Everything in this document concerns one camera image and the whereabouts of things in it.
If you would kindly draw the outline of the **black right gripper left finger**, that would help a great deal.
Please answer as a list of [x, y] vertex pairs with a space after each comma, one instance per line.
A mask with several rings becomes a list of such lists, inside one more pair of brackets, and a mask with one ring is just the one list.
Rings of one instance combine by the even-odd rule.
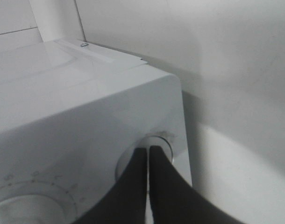
[[147, 197], [147, 150], [136, 148], [109, 192], [76, 224], [143, 224]]

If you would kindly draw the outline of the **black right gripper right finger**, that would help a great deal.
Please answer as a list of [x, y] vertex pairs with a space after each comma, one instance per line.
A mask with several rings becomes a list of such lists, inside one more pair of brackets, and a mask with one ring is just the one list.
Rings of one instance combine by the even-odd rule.
[[149, 153], [150, 204], [156, 224], [241, 224], [195, 191], [160, 146]]

